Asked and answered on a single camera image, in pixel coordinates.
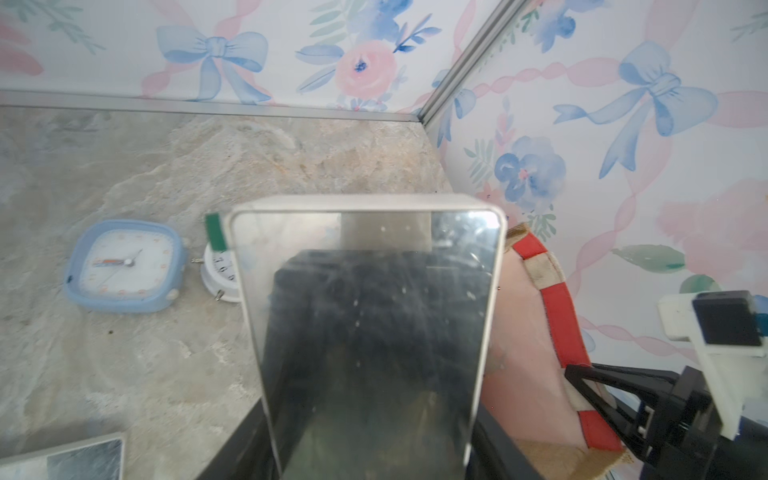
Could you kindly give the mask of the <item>blue square alarm clock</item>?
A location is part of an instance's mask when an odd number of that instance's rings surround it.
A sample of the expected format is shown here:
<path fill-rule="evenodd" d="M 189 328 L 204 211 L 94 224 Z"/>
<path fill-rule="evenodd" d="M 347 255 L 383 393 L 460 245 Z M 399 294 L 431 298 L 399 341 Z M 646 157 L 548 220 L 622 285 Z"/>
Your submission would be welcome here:
<path fill-rule="evenodd" d="M 63 289 L 88 310 L 154 313 L 179 296 L 187 248 L 172 228 L 113 219 L 89 227 L 70 257 Z"/>

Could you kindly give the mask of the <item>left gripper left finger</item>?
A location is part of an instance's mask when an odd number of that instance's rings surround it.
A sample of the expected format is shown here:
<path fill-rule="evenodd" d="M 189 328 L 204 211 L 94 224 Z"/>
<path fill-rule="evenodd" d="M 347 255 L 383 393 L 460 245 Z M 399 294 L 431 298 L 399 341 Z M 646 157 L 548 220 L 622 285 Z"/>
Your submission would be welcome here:
<path fill-rule="evenodd" d="M 278 479 L 262 400 L 258 400 L 197 480 Z"/>

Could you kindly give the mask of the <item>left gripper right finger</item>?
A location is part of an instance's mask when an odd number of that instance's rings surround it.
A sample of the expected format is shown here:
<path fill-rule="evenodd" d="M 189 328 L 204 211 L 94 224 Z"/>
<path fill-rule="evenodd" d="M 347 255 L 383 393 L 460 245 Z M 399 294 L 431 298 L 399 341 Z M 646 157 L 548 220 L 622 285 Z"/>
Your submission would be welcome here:
<path fill-rule="evenodd" d="M 543 480 L 483 405 L 473 426 L 467 480 Z"/>

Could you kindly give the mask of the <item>grey panel clock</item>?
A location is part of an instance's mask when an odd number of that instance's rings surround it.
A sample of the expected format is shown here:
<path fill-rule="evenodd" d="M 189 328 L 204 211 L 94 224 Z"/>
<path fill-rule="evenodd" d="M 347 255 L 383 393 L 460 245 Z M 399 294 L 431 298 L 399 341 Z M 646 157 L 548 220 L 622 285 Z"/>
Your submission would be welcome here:
<path fill-rule="evenodd" d="M 123 433 L 114 433 L 4 458 L 1 479 L 119 480 L 125 443 Z"/>

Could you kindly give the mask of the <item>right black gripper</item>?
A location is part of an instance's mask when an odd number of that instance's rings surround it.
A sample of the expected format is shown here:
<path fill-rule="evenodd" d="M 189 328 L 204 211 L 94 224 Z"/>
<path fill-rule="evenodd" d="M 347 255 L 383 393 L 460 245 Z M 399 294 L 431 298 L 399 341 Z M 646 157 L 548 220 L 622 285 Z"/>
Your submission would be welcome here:
<path fill-rule="evenodd" d="M 580 420 L 587 445 L 621 445 L 642 479 L 765 479 L 767 427 L 745 417 L 733 440 L 699 370 L 569 365 L 565 379 L 592 408 Z"/>

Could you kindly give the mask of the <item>grey mirror clock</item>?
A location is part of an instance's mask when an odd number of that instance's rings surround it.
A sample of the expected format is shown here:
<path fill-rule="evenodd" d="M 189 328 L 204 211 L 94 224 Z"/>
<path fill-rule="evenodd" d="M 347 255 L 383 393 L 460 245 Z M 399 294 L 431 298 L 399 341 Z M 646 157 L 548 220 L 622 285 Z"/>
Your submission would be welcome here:
<path fill-rule="evenodd" d="M 501 210 L 456 194 L 274 196 L 219 227 L 278 479 L 467 478 Z"/>

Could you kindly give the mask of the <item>white round alarm clock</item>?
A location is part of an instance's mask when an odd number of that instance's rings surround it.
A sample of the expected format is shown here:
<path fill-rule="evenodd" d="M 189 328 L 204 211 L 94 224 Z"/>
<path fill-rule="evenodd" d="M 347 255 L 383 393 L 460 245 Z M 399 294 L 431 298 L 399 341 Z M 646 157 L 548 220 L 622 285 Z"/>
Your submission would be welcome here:
<path fill-rule="evenodd" d="M 217 251 L 208 242 L 203 254 L 191 260 L 199 267 L 203 285 L 217 302 L 240 303 L 240 288 L 229 251 Z"/>

